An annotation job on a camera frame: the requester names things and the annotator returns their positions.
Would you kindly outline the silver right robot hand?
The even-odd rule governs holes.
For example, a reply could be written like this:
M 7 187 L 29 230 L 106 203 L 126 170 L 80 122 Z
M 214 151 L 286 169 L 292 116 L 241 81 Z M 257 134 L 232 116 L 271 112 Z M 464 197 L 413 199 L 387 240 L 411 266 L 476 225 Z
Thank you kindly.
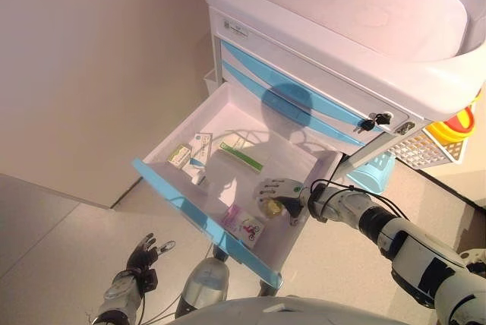
M 311 195 L 309 187 L 289 178 L 267 178 L 254 189 L 254 200 L 267 219 L 287 216 L 297 226 Z

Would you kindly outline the dark left robot hand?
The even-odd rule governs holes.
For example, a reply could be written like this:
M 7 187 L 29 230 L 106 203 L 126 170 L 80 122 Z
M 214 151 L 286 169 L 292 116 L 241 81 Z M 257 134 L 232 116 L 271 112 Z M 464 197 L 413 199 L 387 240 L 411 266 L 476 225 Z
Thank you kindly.
M 136 270 L 140 273 L 149 270 L 162 254 L 172 250 L 174 247 L 174 240 L 157 246 L 155 235 L 149 233 L 140 240 L 132 251 L 126 263 L 126 269 Z

